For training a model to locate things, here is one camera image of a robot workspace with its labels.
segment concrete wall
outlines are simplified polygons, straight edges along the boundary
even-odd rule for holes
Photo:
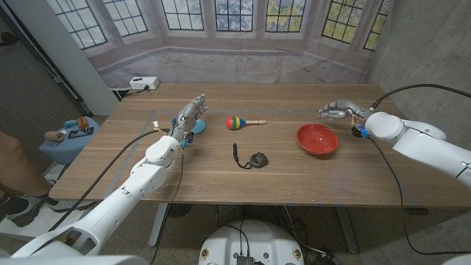
[[[470,47],[471,1],[394,0],[364,81],[386,92],[434,83],[471,93]],[[471,149],[470,98],[435,88],[392,98],[408,119],[433,124],[449,142]]]

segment black strap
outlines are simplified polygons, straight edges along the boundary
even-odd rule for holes
[[[240,166],[242,169],[251,169],[252,168],[252,165],[250,165],[250,162],[247,162],[245,164],[245,166],[242,166],[239,162],[238,162],[238,157],[237,157],[237,144],[233,144],[233,149],[234,149],[234,160],[235,162],[238,164],[238,166]]]

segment wooden handle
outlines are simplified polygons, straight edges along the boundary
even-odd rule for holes
[[[266,121],[265,120],[245,121],[245,124],[266,124]]]

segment robotic hand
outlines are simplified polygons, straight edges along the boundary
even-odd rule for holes
[[[174,164],[171,154],[182,147],[181,141],[207,109],[204,94],[192,100],[180,111],[171,133],[161,137],[146,150],[146,156],[134,165],[127,180],[110,196],[79,221],[31,240],[6,263],[36,261],[36,264],[40,264],[38,259],[54,257],[56,262],[78,264],[85,261],[81,259],[83,256],[97,255],[137,203],[164,184],[166,172]],[[129,261],[128,264],[145,264],[142,259],[124,258]]]
[[[325,105],[319,113],[321,118],[331,121],[352,116],[357,121],[352,124],[361,132],[359,137],[372,135],[387,141],[393,150],[444,172],[471,189],[471,151],[446,142],[447,136],[439,128],[375,112],[346,99]]]
[[[339,99],[336,102],[325,105],[319,110],[321,118],[328,117],[331,121],[334,119],[343,119],[347,115],[367,119],[373,112],[373,110],[357,105],[346,99]]]
[[[169,132],[169,135],[177,141],[183,141],[187,133],[196,125],[196,120],[208,110],[205,101],[206,95],[201,94],[183,107],[178,113],[177,122]]]

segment colorful maraca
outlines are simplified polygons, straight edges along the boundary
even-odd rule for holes
[[[235,116],[229,117],[226,120],[227,128],[229,128],[231,130],[237,130],[238,128],[240,128],[241,126],[246,125],[246,124],[266,124],[266,121],[264,121],[264,120],[245,121],[245,120],[240,119],[239,117],[235,117]]]

